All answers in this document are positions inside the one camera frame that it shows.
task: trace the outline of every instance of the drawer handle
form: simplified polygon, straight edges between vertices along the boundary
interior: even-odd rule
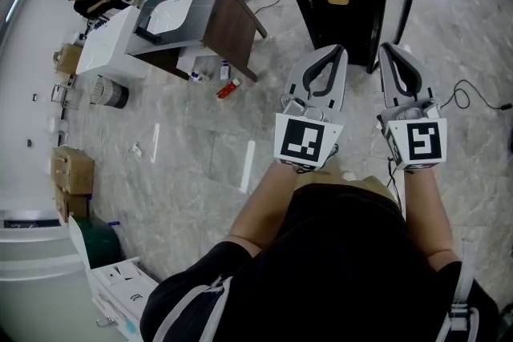
[[[115,320],[113,320],[112,318],[107,317],[102,320],[96,320],[96,326],[98,328],[105,328],[111,325],[115,325]]]

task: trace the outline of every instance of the black t-shirt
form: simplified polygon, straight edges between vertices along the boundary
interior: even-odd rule
[[[251,258],[217,244],[187,271],[161,283],[141,320],[151,342],[194,287],[233,276],[214,341],[434,341],[450,309],[461,263],[439,272],[408,236],[397,205],[356,187],[311,184],[296,191],[272,247]],[[219,295],[197,296],[166,334],[198,341]],[[498,310],[474,282],[478,341],[495,340]]]
[[[94,6],[99,1],[100,0],[75,0],[73,9],[75,9],[75,12],[81,14],[84,18],[93,18],[99,16],[101,13],[98,9],[93,10],[91,13],[87,13],[87,9],[89,9],[91,6]]]

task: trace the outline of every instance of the red bottle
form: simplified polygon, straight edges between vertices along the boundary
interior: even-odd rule
[[[221,90],[217,92],[218,99],[224,99],[227,95],[229,95],[232,91],[234,91],[240,85],[239,80],[236,78],[229,82],[226,86],[224,86]]]

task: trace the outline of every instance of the beige shorts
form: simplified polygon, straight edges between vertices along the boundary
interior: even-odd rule
[[[336,160],[331,160],[326,163],[324,168],[315,172],[307,172],[299,175],[296,183],[296,190],[308,184],[341,184],[350,185],[351,187],[363,188],[364,190],[375,192],[376,194],[383,195],[391,199],[395,203],[394,196],[385,185],[373,175],[359,180],[347,181],[342,178],[340,168]]]

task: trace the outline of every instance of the marble tile floor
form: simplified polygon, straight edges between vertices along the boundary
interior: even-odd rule
[[[255,10],[274,1],[248,4]],[[68,143],[96,161],[92,210],[118,220],[125,253],[140,255],[161,279],[187,268],[223,238],[273,161],[274,113],[281,109],[288,70],[313,48],[295,0],[281,0],[258,18],[269,32],[265,40],[257,35],[249,63],[259,81],[233,71],[242,85],[225,100],[216,98],[218,58],[196,62],[213,75],[207,85],[185,84],[161,70],[129,83],[123,110],[90,106],[91,84],[78,81],[83,100],[79,111],[70,112]],[[492,104],[507,103],[513,100],[512,19],[512,0],[414,0],[402,44],[430,69],[439,101],[467,78]],[[379,73],[350,67],[346,84],[341,168],[386,182],[389,153],[375,128],[384,107]],[[451,104],[443,110],[449,158],[436,172],[458,252],[463,239],[474,241],[477,277],[502,307],[513,300],[513,167],[507,151],[512,114],[492,111],[469,94],[469,109]],[[255,154],[244,192],[249,141]],[[129,150],[134,143],[141,157]],[[398,186],[402,190],[401,175]]]

